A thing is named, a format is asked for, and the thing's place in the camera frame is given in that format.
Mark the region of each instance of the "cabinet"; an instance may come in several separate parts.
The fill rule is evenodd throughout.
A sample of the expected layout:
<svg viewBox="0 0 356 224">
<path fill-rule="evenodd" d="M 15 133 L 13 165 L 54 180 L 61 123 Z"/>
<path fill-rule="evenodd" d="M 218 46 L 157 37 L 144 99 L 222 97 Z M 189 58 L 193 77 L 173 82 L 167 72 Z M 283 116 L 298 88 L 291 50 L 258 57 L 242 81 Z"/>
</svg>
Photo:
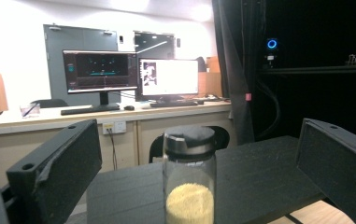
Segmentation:
<svg viewBox="0 0 356 224">
<path fill-rule="evenodd" d="M 236 146 L 233 123 L 229 120 L 231 105 L 225 102 L 206 102 L 198 106 L 151 108 L 138 103 L 135 111 L 114 111 L 60 116 L 61 108 L 41 109 L 40 117 L 22 119 L 17 113 L 0 116 L 0 187 L 7 183 L 6 170 L 62 128 L 85 119 L 98 122 L 102 150 L 102 169 L 113 170 L 113 148 L 118 169 L 148 163 L 150 144 L 156 136 L 171 126 L 184 124 L 220 125 L 231 135 L 230 146 Z M 126 132 L 102 134 L 102 124 L 126 121 Z"/>
</svg>

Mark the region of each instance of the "power outlet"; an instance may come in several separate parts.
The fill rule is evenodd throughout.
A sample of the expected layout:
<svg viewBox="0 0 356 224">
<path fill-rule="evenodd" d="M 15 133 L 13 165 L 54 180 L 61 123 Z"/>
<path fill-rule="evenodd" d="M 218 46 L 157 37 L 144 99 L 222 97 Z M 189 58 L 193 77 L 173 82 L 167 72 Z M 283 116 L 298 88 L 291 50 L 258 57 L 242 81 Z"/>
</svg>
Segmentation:
<svg viewBox="0 0 356 224">
<path fill-rule="evenodd" d="M 127 124 L 125 121 L 116 121 L 114 122 L 113 133 L 126 133 Z"/>
<path fill-rule="evenodd" d="M 114 127 L 114 123 L 104 123 L 102 124 L 102 129 L 103 129 L 103 134 L 108 134 L 107 129 L 111 129 L 111 132 L 113 132 L 113 127 Z"/>
</svg>

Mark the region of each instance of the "wall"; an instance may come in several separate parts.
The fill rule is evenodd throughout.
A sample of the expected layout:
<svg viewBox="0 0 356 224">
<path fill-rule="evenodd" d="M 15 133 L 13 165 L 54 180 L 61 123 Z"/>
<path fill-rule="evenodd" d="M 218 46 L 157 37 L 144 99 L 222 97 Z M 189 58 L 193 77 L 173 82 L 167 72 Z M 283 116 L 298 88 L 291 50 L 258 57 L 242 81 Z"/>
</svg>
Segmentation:
<svg viewBox="0 0 356 224">
<path fill-rule="evenodd" d="M 43 24 L 53 23 L 114 30 L 124 35 L 124 42 L 132 38 L 133 30 L 175 34 L 181 39 L 181 48 L 176 49 L 177 58 L 217 55 L 212 22 L 36 1 L 0 0 L 0 74 L 5 81 L 9 110 L 18 112 L 20 104 L 50 98 Z"/>
</svg>

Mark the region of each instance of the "gray door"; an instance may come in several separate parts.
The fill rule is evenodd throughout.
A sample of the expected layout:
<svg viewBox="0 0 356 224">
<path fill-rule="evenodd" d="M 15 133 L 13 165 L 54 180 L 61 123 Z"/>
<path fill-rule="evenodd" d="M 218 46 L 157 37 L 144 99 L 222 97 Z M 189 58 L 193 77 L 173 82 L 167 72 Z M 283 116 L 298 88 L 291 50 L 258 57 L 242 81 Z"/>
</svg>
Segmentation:
<svg viewBox="0 0 356 224">
<path fill-rule="evenodd" d="M 118 50 L 117 33 L 105 30 L 44 25 L 51 98 L 63 99 L 69 105 L 99 105 L 99 93 L 67 94 L 64 77 L 64 49 Z M 118 92 L 109 93 L 111 103 L 120 102 Z"/>
<path fill-rule="evenodd" d="M 175 37 L 172 34 L 154 34 L 135 31 L 137 58 L 175 58 Z"/>
</svg>

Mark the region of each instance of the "blue light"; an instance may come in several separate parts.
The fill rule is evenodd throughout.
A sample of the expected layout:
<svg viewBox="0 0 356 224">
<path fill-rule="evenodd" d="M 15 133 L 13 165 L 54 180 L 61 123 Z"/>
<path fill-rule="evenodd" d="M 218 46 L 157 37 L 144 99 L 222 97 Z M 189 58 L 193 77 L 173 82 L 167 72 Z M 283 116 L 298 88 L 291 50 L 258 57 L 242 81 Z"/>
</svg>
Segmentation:
<svg viewBox="0 0 356 224">
<path fill-rule="evenodd" d="M 267 47 L 269 48 L 269 49 L 276 49 L 277 48 L 277 40 L 275 40 L 275 39 L 271 39 L 271 40 L 269 40 L 268 42 L 267 42 Z"/>
</svg>

